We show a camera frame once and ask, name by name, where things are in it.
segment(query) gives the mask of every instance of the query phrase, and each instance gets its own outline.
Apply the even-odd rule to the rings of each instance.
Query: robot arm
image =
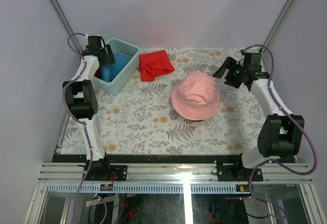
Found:
[[[243,168],[255,168],[268,158],[278,159],[282,156],[296,155],[300,148],[302,132],[292,123],[289,118],[280,110],[280,107],[272,99],[268,91],[269,73],[262,72],[260,53],[242,53],[244,55],[243,63],[227,57],[224,64],[214,73],[214,78],[222,78],[226,69],[225,84],[239,88],[243,83],[248,90],[258,100],[266,117],[265,123],[258,136],[258,145],[242,154],[242,160],[238,165]],[[281,107],[304,127],[302,116],[294,115],[273,87],[270,82],[270,88],[275,94]]]
[[[65,92],[65,101],[72,115],[79,120],[79,128],[86,145],[86,158],[90,160],[90,146],[92,147],[92,161],[104,159],[105,150],[100,144],[99,132],[96,125],[96,116],[98,112],[98,101],[92,85],[92,79],[100,66],[115,63],[110,45],[105,45],[101,36],[88,36],[88,45],[83,52],[83,60],[71,79],[74,82],[67,87]]]

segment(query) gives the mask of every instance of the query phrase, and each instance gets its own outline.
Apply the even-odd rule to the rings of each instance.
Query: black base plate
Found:
[[[219,182],[248,182],[253,169],[243,168],[235,173],[232,165],[217,165],[217,176]],[[253,182],[262,182],[263,176],[261,169],[257,169],[252,177]]]

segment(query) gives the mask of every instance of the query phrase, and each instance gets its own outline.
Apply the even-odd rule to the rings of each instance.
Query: pink bucket hat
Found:
[[[190,73],[174,88],[172,103],[184,118],[195,121],[211,118],[220,105],[215,79],[201,71]]]

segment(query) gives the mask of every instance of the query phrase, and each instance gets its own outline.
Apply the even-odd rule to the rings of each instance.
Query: cable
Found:
[[[75,35],[82,35],[82,36],[86,37],[86,34],[83,34],[83,33],[73,33],[73,34],[69,35],[68,38],[67,38],[67,44],[68,44],[69,48],[70,48],[73,52],[75,52],[77,56],[79,56],[81,59],[84,60],[84,57],[83,57],[83,56],[82,56],[82,55],[81,55],[77,50],[75,50],[75,49],[71,46],[71,43],[69,42],[70,39],[71,39],[73,36],[75,36]]]
[[[105,49],[106,48],[106,42],[104,41],[104,39],[102,38],[102,36],[100,35],[100,38],[102,40],[102,43],[103,43],[103,48]]]
[[[292,172],[292,173],[294,173],[294,174],[297,174],[297,175],[300,175],[300,176],[306,176],[306,175],[309,175],[309,174],[311,174],[311,173],[313,173],[316,169],[317,169],[317,166],[318,166],[318,156],[317,156],[317,151],[316,151],[316,148],[315,148],[315,146],[314,146],[314,144],[313,144],[313,141],[311,140],[311,138],[309,137],[309,135],[304,131],[304,129],[293,119],[293,117],[288,113],[288,112],[286,112],[286,110],[281,106],[281,104],[279,103],[279,101],[277,100],[277,98],[275,97],[275,95],[274,95],[274,93],[273,93],[273,91],[272,91],[272,89],[271,89],[271,87],[270,87],[270,84],[271,84],[271,81],[272,81],[272,76],[273,76],[273,73],[274,73],[274,56],[273,56],[273,54],[272,54],[272,52],[271,52],[271,50],[268,48],[268,47],[266,47],[266,46],[264,46],[264,45],[261,45],[261,44],[254,44],[254,45],[251,45],[251,46],[249,46],[249,47],[246,47],[245,49],[243,49],[243,51],[246,51],[246,50],[248,50],[248,49],[250,49],[250,48],[253,48],[253,47],[255,47],[255,46],[259,46],[259,47],[262,47],[262,48],[264,48],[268,53],[269,53],[269,55],[270,55],[270,57],[271,57],[271,71],[270,71],[270,77],[269,77],[269,79],[268,79],[268,91],[269,91],[269,94],[270,94],[270,96],[271,96],[271,98],[274,100],[274,102],[278,105],[278,107],[279,107],[279,109],[295,124],[295,126],[296,127],[298,127],[298,129],[302,132],[302,134],[305,136],[305,138],[308,140],[308,143],[309,143],[309,145],[310,145],[310,147],[311,147],[311,150],[312,150],[312,153],[313,153],[313,157],[314,157],[314,164],[313,164],[313,166],[312,166],[312,168],[309,170],[309,171],[307,171],[307,172],[298,172],[298,171],[295,171],[295,170],[292,170],[291,168],[289,168],[289,167],[287,167],[286,165],[284,165],[284,164],[282,164],[282,163],[280,163],[279,161],[277,161],[277,160],[274,160],[274,159],[269,159],[269,160],[266,160],[266,161],[264,161],[263,163],[261,163],[261,164],[259,164],[258,166],[256,166],[254,169],[253,169],[253,171],[252,171],[252,173],[251,173],[251,176],[250,176],[250,179],[249,179],[249,187],[250,187],[250,193],[251,193],[251,197],[252,197],[252,199],[255,201],[255,203],[259,206],[259,208],[260,209],[262,209],[266,214],[268,214],[269,216],[272,216],[272,217],[274,217],[274,218],[276,218],[276,219],[286,219],[287,218],[287,215],[286,215],[286,212],[285,212],[285,210],[281,207],[281,206],[279,206],[277,203],[275,203],[275,202],[273,202],[273,201],[270,201],[270,200],[267,200],[267,199],[264,199],[264,198],[259,198],[259,197],[256,197],[256,196],[254,196],[254,194],[253,194],[253,188],[252,188],[252,178],[253,178],[253,175],[254,175],[254,173],[255,173],[255,171],[258,169],[258,168],[260,168],[261,166],[263,166],[263,165],[265,165],[265,164],[267,164],[267,163],[271,163],[271,162],[274,162],[274,163],[276,163],[276,164],[278,164],[279,166],[281,166],[281,167],[283,167],[284,169],[286,169],[286,170],[288,170],[288,171],[290,171],[290,172]],[[259,202],[258,202],[258,200],[263,200],[263,201],[266,201],[266,202],[270,202],[271,204],[273,204],[273,205],[276,205],[282,212],[283,212],[283,214],[284,214],[284,216],[283,217],[280,217],[280,216],[276,216],[276,215],[273,215],[273,214],[271,214],[271,213],[269,213],[269,211],[267,211],[265,208],[263,208],[260,204],[259,204]]]
[[[74,204],[73,204],[73,216],[74,216],[74,222],[75,222],[76,224],[78,224],[78,221],[77,221],[77,219],[76,219],[76,204],[77,204],[77,199],[78,199],[78,196],[79,196],[79,192],[80,192],[80,190],[81,190],[81,188],[82,188],[83,182],[85,181],[85,179],[86,179],[88,173],[89,173],[90,170],[91,170],[92,160],[93,160],[93,151],[92,151],[92,145],[91,145],[91,142],[90,142],[90,138],[89,138],[89,135],[88,135],[88,132],[87,132],[87,129],[86,129],[86,123],[85,123],[85,122],[81,122],[81,121],[79,121],[79,120],[78,120],[78,119],[77,119],[77,118],[72,114],[72,112],[70,111],[69,106],[68,106],[68,104],[67,104],[67,102],[66,102],[66,99],[65,99],[65,95],[66,95],[67,88],[68,88],[72,83],[74,83],[76,80],[78,80],[78,79],[83,75],[83,73],[84,73],[84,71],[85,71],[85,69],[86,69],[86,66],[87,66],[87,63],[86,63],[84,57],[83,57],[81,54],[79,54],[75,49],[73,49],[72,46],[70,45],[69,40],[70,40],[70,38],[72,38],[72,37],[75,36],[75,35],[86,36],[86,34],[83,34],[83,33],[74,33],[74,34],[69,35],[69,37],[67,38],[67,44],[68,44],[68,46],[72,49],[73,52],[75,52],[75,53],[76,53],[76,54],[77,54],[77,55],[78,55],[78,56],[79,56],[79,57],[84,61],[84,66],[83,66],[81,72],[79,73],[79,75],[77,75],[76,78],[74,78],[73,80],[69,81],[69,82],[68,82],[68,83],[63,87],[63,90],[62,90],[62,100],[63,100],[63,104],[64,104],[64,106],[65,106],[65,109],[66,109],[67,113],[70,115],[70,117],[72,117],[72,119],[73,119],[76,123],[79,123],[79,124],[81,124],[81,125],[84,126],[85,137],[86,137],[86,140],[87,140],[88,147],[89,147],[89,149],[90,149],[90,163],[89,163],[89,165],[88,165],[88,168],[87,168],[87,170],[86,170],[86,173],[84,174],[84,177],[82,178],[82,180],[81,180],[81,182],[80,182],[80,185],[79,185],[78,188],[77,188],[76,196],[75,196],[75,198],[74,198]],[[104,218],[102,219],[102,221],[99,223],[99,224],[102,224],[102,223],[104,222],[106,216],[107,216],[107,212],[108,212],[108,210],[107,210],[106,202],[103,200],[103,198],[101,198],[100,196],[98,196],[98,197],[99,197],[99,199],[100,199],[100,200],[104,203],[104,205],[105,205],[105,216],[104,216]]]
[[[112,210],[114,210],[117,206],[124,206],[121,204],[117,204],[115,207],[112,208]],[[91,224],[91,220],[90,220],[90,213],[91,213],[91,209],[93,206],[90,206],[90,208],[88,209],[88,214],[87,214],[87,220],[88,220],[88,224]]]
[[[251,215],[249,213],[246,213],[248,216],[254,218],[254,219],[266,219],[267,217],[269,217],[269,215],[265,215],[265,216],[254,216],[254,215]]]
[[[215,167],[215,168],[213,168],[213,169],[211,170],[211,174],[213,174],[213,175],[217,176],[218,174],[213,172],[213,171],[214,171],[214,169],[217,169],[217,167]]]

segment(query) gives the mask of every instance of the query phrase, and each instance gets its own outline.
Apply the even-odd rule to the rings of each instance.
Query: table surface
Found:
[[[240,49],[166,48],[176,71],[141,82],[135,75],[117,95],[96,89],[96,115],[101,144],[107,154],[228,155],[256,146],[265,121],[255,97],[216,79],[221,95],[218,112],[211,119],[193,122],[181,117],[171,103],[171,91],[188,73],[212,75],[227,56],[241,59]],[[145,48],[142,53],[158,51]],[[70,118],[61,144],[62,154],[85,154],[86,147],[76,123]]]

